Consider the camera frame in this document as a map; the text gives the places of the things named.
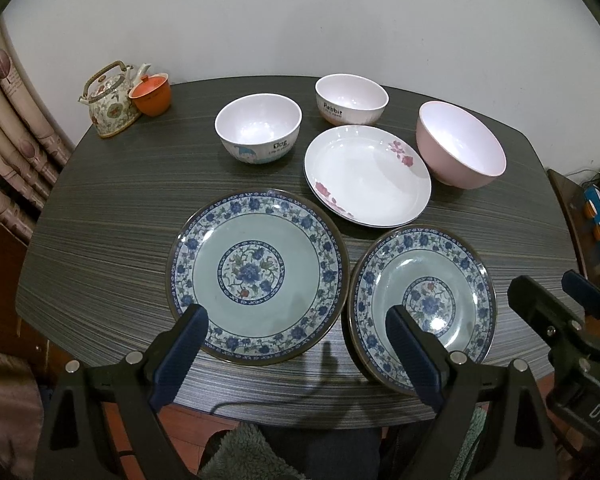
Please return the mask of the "small blue floral plate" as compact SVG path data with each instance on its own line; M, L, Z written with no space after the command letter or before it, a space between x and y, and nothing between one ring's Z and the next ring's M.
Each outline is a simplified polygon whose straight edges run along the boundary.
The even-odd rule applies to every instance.
M488 355L498 315L493 285L476 252L450 232L397 228L367 249L352 275L344 311L352 359L372 382L412 396L385 328L396 304L446 350L477 363Z

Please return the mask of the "pink bowl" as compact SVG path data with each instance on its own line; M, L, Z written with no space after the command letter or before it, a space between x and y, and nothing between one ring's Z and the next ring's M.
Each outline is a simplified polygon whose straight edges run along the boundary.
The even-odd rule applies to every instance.
M416 143L422 159L440 182L474 190L505 174L507 158L500 141L464 108L428 101L419 107Z

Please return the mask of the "white plate pink flowers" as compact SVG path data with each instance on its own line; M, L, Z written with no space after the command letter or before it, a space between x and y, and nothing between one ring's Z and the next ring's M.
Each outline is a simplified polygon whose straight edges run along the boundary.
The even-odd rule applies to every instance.
M340 126L319 134L306 149L304 174L329 210L370 228L414 221L431 196L429 171L419 154L376 127Z

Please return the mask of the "large blue floral plate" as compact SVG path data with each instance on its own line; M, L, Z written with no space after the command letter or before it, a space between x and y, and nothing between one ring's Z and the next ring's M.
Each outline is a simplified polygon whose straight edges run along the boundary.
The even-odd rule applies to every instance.
M348 251L329 215L272 188L198 210L166 265L174 316L204 307L204 351L244 365L284 362L311 349L336 322L348 288Z

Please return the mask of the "white bowl Rabbit print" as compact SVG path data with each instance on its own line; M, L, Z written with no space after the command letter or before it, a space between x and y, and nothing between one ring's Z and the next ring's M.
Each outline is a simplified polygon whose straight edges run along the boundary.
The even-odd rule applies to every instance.
M353 74L326 75L314 90L318 112L334 126L375 125L390 100L380 84Z

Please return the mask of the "white bowl Dog print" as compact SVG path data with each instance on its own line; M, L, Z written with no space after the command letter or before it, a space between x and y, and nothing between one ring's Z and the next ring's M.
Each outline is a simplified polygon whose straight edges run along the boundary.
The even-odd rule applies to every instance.
M249 165L275 162L297 141L303 114L291 98L275 93L242 96L215 117L215 132L230 156Z

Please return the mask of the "dark wooden side cabinet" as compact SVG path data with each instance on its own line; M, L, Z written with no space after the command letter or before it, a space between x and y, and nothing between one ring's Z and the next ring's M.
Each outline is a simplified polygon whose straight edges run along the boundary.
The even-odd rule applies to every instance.
M593 236L593 222L583 212L584 189L591 184L600 189L600 172L581 184L553 169L547 169L546 173L566 218L579 272L600 286L600 245Z

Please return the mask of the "grey fuzzy cloth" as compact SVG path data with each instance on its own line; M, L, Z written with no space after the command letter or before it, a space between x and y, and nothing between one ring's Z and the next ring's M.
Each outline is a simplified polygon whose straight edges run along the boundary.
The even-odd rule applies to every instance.
M305 479L272 450L256 425L239 424L212 434L202 452L201 479Z

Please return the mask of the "striped beige curtain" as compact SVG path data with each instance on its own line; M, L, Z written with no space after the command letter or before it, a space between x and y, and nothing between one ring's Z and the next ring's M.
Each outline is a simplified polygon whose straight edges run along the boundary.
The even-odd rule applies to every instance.
M31 239L73 148L22 78L0 23L0 223Z

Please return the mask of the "floral ceramic teapot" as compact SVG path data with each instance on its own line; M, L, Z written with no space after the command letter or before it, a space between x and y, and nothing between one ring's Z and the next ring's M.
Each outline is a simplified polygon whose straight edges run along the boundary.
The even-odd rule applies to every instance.
M147 63L134 67L114 61L84 84L79 102L87 106L88 116L100 138L112 138L140 118L140 110L132 102L130 92L149 67Z

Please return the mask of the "orange tea cup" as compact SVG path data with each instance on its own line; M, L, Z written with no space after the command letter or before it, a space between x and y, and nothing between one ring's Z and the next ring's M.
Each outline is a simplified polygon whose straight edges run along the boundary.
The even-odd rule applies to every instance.
M129 98L148 117L163 114L169 109L172 100L169 75L158 73L140 76L140 81L129 91Z

